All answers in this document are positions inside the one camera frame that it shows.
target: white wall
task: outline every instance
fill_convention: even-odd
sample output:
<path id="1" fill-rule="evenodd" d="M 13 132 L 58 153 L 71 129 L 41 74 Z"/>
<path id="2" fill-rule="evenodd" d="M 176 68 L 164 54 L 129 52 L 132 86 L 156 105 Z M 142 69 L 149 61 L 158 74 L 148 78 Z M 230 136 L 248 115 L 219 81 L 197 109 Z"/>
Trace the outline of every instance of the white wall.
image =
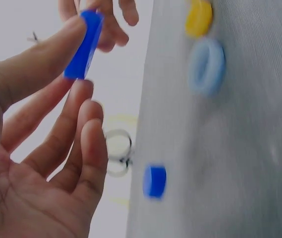
<path id="1" fill-rule="evenodd" d="M 115 48 L 109 54 L 96 52 L 88 73 L 95 83 L 94 99 L 104 106 L 106 123 L 111 115 L 138 115 L 153 0 L 137 0 L 137 6 L 140 22 L 131 28 L 123 21 L 115 2 L 115 13 L 128 32 L 130 42 L 125 48 Z M 32 31 L 44 39 L 60 27 L 57 0 L 0 0 L 0 60 L 30 47 L 31 43 L 26 38 L 32 36 Z M 13 106 L 4 117 L 10 116 L 26 101 L 27 99 Z M 13 160 L 21 161 L 41 143 L 54 124 L 63 103 L 64 100 L 12 154 Z M 128 130 L 135 137 L 135 127 Z M 127 209 L 111 203 L 108 198 L 129 198 L 129 186 L 130 173 L 121 179 L 107 177 L 104 197 L 93 220 L 90 238 L 124 237 Z"/>

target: blue bottle cap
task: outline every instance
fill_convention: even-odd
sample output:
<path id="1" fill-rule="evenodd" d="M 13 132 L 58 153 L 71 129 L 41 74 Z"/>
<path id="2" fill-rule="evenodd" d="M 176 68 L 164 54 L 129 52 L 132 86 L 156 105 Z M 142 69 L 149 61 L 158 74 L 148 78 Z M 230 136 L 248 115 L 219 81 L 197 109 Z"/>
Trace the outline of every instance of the blue bottle cap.
<path id="1" fill-rule="evenodd" d="M 148 166 L 143 177 L 144 196 L 162 198 L 166 186 L 166 170 L 163 166 Z"/>
<path id="2" fill-rule="evenodd" d="M 220 43 L 202 38 L 193 46 L 189 57 L 188 86 L 193 94 L 212 96 L 223 81 L 225 55 Z"/>
<path id="3" fill-rule="evenodd" d="M 64 71 L 69 79 L 85 79 L 92 57 L 97 48 L 104 17 L 100 13 L 87 10 L 81 13 L 87 24 L 87 32 L 77 53 Z"/>

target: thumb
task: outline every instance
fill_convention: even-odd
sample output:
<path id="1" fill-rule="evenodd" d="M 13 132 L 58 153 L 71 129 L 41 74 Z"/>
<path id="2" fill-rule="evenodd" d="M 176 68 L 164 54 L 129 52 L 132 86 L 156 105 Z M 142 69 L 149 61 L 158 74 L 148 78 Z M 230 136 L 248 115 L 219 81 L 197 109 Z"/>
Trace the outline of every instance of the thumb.
<path id="1" fill-rule="evenodd" d="M 49 39 L 0 62 L 0 106 L 5 112 L 58 77 L 75 55 L 86 34 L 80 16 L 70 18 Z"/>

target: gray surface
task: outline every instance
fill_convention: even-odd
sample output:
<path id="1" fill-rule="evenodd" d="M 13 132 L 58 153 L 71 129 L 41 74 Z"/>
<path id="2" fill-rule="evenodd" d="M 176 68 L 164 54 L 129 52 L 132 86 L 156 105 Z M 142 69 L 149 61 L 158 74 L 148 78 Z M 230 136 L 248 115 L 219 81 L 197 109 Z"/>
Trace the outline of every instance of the gray surface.
<path id="1" fill-rule="evenodd" d="M 220 93 L 191 96 L 186 0 L 154 0 L 127 238 L 282 238 L 282 0 L 214 0 Z M 142 193 L 163 163 L 162 202 Z"/>

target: light blue ring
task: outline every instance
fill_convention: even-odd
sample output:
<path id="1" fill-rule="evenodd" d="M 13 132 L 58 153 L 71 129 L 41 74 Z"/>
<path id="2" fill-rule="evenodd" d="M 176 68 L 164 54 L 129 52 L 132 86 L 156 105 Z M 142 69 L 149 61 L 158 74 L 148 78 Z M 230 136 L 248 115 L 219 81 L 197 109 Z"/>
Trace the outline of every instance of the light blue ring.
<path id="1" fill-rule="evenodd" d="M 203 38 L 193 46 L 188 67 L 188 86 L 193 94 L 212 96 L 219 90 L 226 60 L 222 46 L 214 39 Z"/>

